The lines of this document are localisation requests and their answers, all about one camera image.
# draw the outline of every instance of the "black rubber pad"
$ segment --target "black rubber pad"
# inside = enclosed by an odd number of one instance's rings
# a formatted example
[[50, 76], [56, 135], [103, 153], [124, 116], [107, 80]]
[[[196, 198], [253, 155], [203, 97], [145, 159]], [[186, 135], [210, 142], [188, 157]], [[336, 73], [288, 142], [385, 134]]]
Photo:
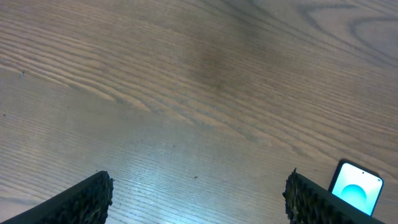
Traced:
[[104, 224], [113, 180], [101, 171], [3, 224]]
[[283, 196], [290, 223], [382, 223], [296, 173], [296, 170], [286, 180]]

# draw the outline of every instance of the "wooden surface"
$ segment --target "wooden surface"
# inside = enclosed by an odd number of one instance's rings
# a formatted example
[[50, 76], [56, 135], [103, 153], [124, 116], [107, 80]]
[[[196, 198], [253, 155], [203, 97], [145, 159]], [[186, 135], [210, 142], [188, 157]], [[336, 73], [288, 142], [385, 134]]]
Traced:
[[397, 15], [393, 0], [0, 1], [0, 221], [108, 170], [109, 223], [288, 223], [293, 168], [327, 188], [345, 157], [381, 174], [374, 216], [395, 223]]

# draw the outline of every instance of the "phone screen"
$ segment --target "phone screen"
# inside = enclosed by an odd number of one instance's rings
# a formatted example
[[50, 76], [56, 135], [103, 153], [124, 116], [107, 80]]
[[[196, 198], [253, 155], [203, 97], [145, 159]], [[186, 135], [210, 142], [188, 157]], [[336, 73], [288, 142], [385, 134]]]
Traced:
[[383, 186], [383, 180], [345, 162], [340, 169], [332, 194], [372, 215]]

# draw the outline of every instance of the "smartphone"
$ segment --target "smartphone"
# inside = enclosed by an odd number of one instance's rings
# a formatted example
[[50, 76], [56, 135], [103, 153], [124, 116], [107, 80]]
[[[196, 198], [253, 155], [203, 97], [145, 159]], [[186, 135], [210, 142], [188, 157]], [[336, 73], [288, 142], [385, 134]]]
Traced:
[[383, 185], [378, 173], [342, 159], [331, 180], [329, 192], [372, 216]]

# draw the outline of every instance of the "textured rubber surface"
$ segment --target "textured rubber surface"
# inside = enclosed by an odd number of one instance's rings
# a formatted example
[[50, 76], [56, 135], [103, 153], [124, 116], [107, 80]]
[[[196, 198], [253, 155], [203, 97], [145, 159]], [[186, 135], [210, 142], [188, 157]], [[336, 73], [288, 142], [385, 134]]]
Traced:
[[296, 173], [296, 170], [286, 180], [283, 196], [290, 223], [382, 223]]
[[112, 191], [113, 179], [101, 171], [3, 224], [104, 224]]

